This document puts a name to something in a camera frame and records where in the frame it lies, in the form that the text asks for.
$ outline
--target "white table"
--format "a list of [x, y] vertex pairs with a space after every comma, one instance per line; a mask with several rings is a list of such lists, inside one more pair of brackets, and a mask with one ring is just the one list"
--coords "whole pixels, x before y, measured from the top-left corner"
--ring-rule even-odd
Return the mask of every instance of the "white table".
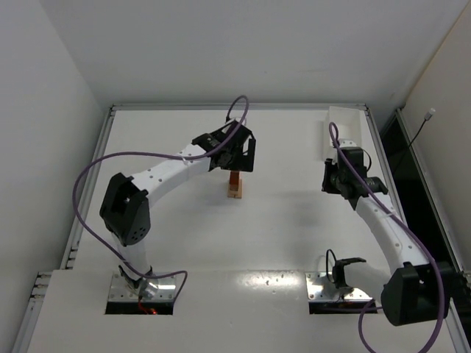
[[[309, 315], [304, 271], [323, 271], [325, 251], [363, 257], [388, 268], [373, 235], [340, 196], [321, 192], [326, 109], [251, 110], [255, 170], [244, 174], [243, 199], [227, 198], [227, 171], [198, 176], [152, 209], [147, 254], [155, 271], [187, 269], [174, 315], [104, 315], [116, 259], [87, 232], [73, 270], [55, 271], [29, 353], [50, 352], [365, 352], [357, 315]], [[175, 153], [220, 126], [222, 110], [118, 110], [105, 154]], [[362, 147], [369, 175], [383, 178], [367, 117]], [[158, 161], [118, 157], [104, 162], [87, 222], [110, 239], [99, 207], [112, 175]], [[264, 271], [286, 270], [276, 282]], [[433, 322], [393, 327], [382, 314], [365, 319], [379, 352], [417, 352]], [[431, 352], [452, 352], [444, 325]]]

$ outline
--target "metal mounting plate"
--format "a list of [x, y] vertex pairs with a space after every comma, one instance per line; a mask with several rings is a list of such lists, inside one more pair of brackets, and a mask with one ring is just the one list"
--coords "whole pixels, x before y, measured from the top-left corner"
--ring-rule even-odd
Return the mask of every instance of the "metal mounting plate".
[[[153, 280], [157, 284], [158, 290], [153, 298], [144, 299], [146, 303], [172, 303], [174, 301], [176, 282], [174, 277], [167, 277]], [[110, 292], [108, 293], [109, 303], [137, 302], [136, 296], [128, 287], [126, 280], [115, 272], [111, 277]]]
[[306, 272], [309, 302], [369, 302], [372, 298], [360, 289], [337, 289], [325, 272]]

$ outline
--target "wall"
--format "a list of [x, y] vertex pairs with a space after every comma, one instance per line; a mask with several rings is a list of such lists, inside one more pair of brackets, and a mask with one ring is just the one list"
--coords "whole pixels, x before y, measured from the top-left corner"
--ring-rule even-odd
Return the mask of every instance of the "wall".
[[405, 123], [414, 134], [424, 114], [436, 114], [414, 143], [436, 186], [464, 263], [471, 268], [471, 6], [468, 5], [407, 99]]
[[104, 106], [366, 102], [380, 125], [467, 0], [41, 0]]
[[0, 352], [9, 352], [35, 275], [56, 268], [71, 188], [103, 113], [37, 0], [0, 11]]

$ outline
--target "wooden block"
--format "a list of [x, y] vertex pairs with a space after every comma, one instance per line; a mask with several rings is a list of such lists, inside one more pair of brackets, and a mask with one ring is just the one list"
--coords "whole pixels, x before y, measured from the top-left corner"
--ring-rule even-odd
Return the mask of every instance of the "wooden block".
[[238, 171], [231, 171], [229, 177], [229, 186], [227, 188], [227, 197], [242, 199], [242, 179]]

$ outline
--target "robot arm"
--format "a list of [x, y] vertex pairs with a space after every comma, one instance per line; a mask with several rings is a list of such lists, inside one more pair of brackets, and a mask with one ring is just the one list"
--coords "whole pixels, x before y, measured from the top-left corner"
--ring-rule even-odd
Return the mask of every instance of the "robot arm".
[[[100, 216], [113, 233], [117, 249], [123, 258], [141, 274], [152, 274], [146, 260], [144, 238], [149, 233], [150, 209], [168, 192], [196, 175], [221, 168], [229, 171], [252, 171], [255, 159], [255, 138], [245, 126], [238, 126], [224, 148], [211, 154], [238, 126], [234, 120], [212, 133], [200, 135], [180, 151], [177, 159], [166, 160], [141, 173], [125, 177], [118, 173], [107, 187]], [[121, 275], [139, 296], [146, 290], [147, 281], [119, 266]]]
[[[364, 151], [352, 141], [340, 140], [340, 148], [365, 183], [392, 213], [395, 210], [386, 186], [377, 177], [368, 177]], [[431, 265], [420, 247], [386, 214], [358, 182], [343, 159], [334, 155], [325, 161], [322, 191], [342, 195], [370, 228], [389, 264], [389, 273], [373, 268], [365, 259], [337, 260], [333, 279], [337, 288], [360, 288], [383, 306], [395, 326], [437, 318], [438, 290]], [[438, 263], [445, 285], [445, 315], [450, 294], [446, 288], [453, 276], [447, 263]]]

